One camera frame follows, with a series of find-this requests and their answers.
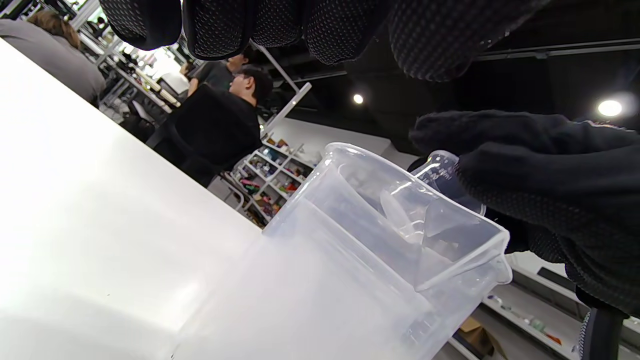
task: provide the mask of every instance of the black ceiling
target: black ceiling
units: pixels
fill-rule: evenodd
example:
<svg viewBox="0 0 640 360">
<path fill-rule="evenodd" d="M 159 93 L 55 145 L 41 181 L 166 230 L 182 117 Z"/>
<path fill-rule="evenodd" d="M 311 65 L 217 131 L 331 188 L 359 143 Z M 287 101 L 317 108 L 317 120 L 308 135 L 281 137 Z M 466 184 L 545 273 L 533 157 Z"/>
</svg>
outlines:
<svg viewBox="0 0 640 360">
<path fill-rule="evenodd" d="M 309 55 L 303 42 L 269 51 L 298 86 L 306 81 L 313 86 L 289 117 L 386 137 L 398 150 L 417 153 L 407 134 L 418 116 L 433 111 L 497 108 L 562 113 L 572 119 L 590 116 L 598 98 L 618 90 L 635 90 L 640 50 L 612 51 L 610 46 L 616 44 L 609 43 L 572 44 L 635 38 L 640 38 L 640 1 L 555 0 L 488 54 L 546 49 L 532 50 L 536 56 L 476 61 L 450 83 L 406 77 L 390 52 L 384 27 L 362 57 L 352 63 L 323 65 Z M 624 43 L 637 44 L 640 40 Z M 555 45 L 606 49 L 545 56 L 545 50 L 567 49 Z M 266 57 L 258 62 L 270 67 Z M 279 110 L 293 96 L 293 90 L 270 68 L 277 88 L 269 107 Z M 355 93 L 364 96 L 363 105 L 353 102 Z"/>
</svg>

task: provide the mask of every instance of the person in gray shirt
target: person in gray shirt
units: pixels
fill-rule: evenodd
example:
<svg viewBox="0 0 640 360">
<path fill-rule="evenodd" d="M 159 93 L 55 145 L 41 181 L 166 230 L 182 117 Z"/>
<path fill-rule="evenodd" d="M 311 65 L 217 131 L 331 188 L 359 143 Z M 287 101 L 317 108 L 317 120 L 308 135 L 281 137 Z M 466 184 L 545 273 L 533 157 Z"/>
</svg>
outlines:
<svg viewBox="0 0 640 360">
<path fill-rule="evenodd" d="M 229 90 L 235 73 L 240 71 L 244 64 L 250 63 L 255 56 L 255 51 L 247 47 L 241 54 L 224 61 L 207 61 L 190 73 L 188 96 L 191 96 L 198 86 L 207 84 L 214 89 Z"/>
<path fill-rule="evenodd" d="M 77 32 L 57 13 L 44 10 L 28 21 L 0 19 L 0 38 L 83 99 L 97 105 L 106 86 L 104 78 L 80 52 Z"/>
</svg>

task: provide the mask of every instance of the gloved hand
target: gloved hand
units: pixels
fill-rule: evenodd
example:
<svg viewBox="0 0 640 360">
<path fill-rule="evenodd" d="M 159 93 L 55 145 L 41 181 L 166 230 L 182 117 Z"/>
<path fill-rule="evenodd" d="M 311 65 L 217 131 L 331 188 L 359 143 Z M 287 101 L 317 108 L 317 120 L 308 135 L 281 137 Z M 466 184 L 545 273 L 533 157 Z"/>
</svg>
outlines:
<svg viewBox="0 0 640 360">
<path fill-rule="evenodd" d="M 100 0 L 113 31 L 143 50 L 184 36 L 191 55 L 220 60 L 252 40 L 277 47 L 304 39 L 319 61 L 354 60 L 389 26 L 400 67 L 419 79 L 462 74 L 550 0 Z"/>
<path fill-rule="evenodd" d="M 460 156 L 457 174 L 511 233 L 507 252 L 564 263 L 593 308 L 640 315 L 640 136 L 560 115 L 426 115 L 410 135 L 424 154 Z"/>
</svg>

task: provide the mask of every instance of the ceiling light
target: ceiling light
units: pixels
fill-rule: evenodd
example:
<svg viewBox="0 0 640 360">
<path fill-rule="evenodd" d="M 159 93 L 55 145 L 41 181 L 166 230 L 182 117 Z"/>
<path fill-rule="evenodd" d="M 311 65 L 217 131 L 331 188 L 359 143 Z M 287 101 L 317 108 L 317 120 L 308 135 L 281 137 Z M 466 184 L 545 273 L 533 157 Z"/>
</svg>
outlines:
<svg viewBox="0 0 640 360">
<path fill-rule="evenodd" d="M 606 117 L 617 116 L 622 112 L 622 104 L 615 100 L 605 100 L 598 105 L 598 112 Z"/>
</svg>

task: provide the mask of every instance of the black shirt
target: black shirt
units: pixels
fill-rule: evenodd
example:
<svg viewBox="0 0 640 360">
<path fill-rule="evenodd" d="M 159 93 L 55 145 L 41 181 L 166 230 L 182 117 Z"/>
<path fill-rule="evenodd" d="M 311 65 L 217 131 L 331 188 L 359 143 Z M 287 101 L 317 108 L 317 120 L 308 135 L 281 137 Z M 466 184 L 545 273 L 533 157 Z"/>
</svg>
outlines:
<svg viewBox="0 0 640 360">
<path fill-rule="evenodd" d="M 234 75 L 223 61 L 207 61 L 194 70 L 190 79 L 198 79 L 198 86 L 207 84 L 214 89 L 229 90 Z"/>
<path fill-rule="evenodd" d="M 260 147 L 255 108 L 241 97 L 229 91 L 198 87 L 183 107 L 175 128 L 210 163 L 227 168 Z"/>
</svg>

